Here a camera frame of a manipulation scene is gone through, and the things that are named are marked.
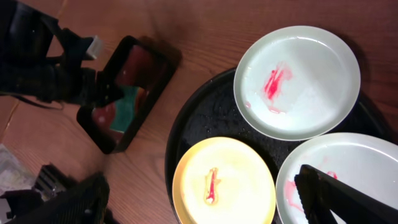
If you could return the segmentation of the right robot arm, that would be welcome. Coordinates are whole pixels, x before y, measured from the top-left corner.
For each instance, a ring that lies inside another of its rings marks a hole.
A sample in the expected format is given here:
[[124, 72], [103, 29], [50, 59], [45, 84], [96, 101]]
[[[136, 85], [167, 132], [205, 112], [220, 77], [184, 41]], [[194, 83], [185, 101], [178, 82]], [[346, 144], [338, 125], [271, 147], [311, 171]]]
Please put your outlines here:
[[[397, 223], [397, 210], [310, 166], [294, 178], [309, 223]], [[35, 190], [5, 192], [1, 201], [9, 223], [104, 223], [109, 185], [97, 173], [44, 202]]]

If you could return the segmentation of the green sponge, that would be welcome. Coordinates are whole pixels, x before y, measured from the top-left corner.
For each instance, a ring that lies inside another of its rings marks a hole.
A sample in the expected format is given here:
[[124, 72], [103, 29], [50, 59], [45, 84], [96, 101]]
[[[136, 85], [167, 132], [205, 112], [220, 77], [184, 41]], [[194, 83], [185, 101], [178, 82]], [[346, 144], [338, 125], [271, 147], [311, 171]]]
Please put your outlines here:
[[110, 129], [124, 133], [136, 116], [136, 97], [139, 93], [138, 86], [122, 85], [124, 96], [115, 101], [115, 116]]

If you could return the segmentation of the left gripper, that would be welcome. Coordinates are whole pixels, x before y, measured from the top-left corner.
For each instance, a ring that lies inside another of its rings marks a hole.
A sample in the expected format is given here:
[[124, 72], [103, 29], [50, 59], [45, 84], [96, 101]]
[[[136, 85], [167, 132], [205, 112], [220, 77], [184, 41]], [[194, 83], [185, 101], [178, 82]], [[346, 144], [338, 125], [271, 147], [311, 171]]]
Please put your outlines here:
[[59, 101], [80, 106], [104, 107], [124, 96], [113, 76], [82, 66], [92, 37], [80, 37], [70, 29], [59, 30], [55, 36], [63, 53], [57, 57], [48, 57], [46, 61], [55, 67]]

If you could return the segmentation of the yellow plate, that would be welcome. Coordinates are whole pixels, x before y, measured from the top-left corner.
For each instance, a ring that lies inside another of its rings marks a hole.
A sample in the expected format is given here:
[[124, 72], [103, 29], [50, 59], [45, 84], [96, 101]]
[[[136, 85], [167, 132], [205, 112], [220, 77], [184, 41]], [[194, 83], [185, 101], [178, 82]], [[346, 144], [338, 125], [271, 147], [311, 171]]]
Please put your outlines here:
[[193, 145], [179, 160], [172, 200], [180, 223], [271, 223], [276, 194], [262, 157], [233, 138]]

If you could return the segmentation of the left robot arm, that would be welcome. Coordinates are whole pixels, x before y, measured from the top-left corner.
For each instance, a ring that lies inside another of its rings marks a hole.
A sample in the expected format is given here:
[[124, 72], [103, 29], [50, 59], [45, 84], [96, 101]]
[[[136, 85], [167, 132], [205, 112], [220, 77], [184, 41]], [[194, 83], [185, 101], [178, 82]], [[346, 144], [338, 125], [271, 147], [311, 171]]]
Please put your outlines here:
[[48, 109], [56, 101], [103, 107], [124, 93], [115, 78], [81, 66], [95, 60], [97, 37], [80, 37], [23, 2], [1, 0], [1, 95]]

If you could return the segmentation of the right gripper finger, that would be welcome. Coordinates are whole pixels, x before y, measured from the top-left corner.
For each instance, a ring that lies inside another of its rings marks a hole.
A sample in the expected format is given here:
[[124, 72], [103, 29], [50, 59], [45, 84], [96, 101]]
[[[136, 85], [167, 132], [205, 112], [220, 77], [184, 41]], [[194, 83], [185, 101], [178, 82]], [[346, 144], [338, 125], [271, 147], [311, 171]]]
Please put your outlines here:
[[294, 181], [309, 224], [337, 224], [334, 215], [346, 223], [397, 223], [397, 209], [308, 164], [301, 166]]

